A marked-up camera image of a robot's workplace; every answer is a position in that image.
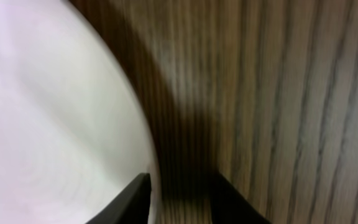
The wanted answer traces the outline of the pink plate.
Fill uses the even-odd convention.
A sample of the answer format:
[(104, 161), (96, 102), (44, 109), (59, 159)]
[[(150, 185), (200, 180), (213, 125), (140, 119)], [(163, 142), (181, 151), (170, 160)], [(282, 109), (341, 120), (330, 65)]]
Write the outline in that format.
[(160, 178), (139, 100), (68, 1), (0, 1), (0, 223), (86, 223), (140, 173)]

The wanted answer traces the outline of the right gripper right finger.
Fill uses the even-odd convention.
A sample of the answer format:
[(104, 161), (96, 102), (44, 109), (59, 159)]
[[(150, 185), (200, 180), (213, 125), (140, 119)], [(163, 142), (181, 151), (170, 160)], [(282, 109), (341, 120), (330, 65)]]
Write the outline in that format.
[(213, 224), (270, 224), (219, 172), (209, 181)]

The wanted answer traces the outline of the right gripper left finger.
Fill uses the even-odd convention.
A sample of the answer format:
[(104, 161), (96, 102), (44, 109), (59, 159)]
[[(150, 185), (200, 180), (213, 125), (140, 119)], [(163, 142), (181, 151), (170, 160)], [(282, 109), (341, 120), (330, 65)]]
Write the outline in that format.
[(148, 224), (151, 193), (150, 174), (140, 173), (86, 224)]

